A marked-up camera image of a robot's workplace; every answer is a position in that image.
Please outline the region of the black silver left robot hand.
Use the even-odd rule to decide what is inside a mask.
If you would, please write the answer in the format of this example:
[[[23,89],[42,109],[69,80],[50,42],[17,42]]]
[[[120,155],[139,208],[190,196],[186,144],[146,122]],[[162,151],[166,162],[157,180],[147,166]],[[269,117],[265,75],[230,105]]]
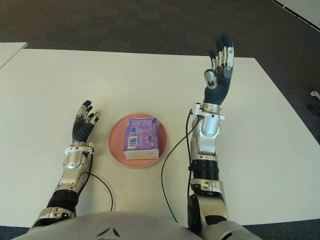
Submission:
[[[87,142],[101,116],[99,111],[89,113],[92,109],[90,100],[86,100],[78,109],[72,128],[72,143]]]

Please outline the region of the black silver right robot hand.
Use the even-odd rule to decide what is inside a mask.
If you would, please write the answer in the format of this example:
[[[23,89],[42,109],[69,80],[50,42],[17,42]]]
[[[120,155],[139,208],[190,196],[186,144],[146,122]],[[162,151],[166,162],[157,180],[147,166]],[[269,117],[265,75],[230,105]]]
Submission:
[[[209,51],[211,68],[205,70],[204,102],[213,105],[221,105],[225,100],[234,69],[234,43],[231,37],[225,33],[215,42],[216,52]]]

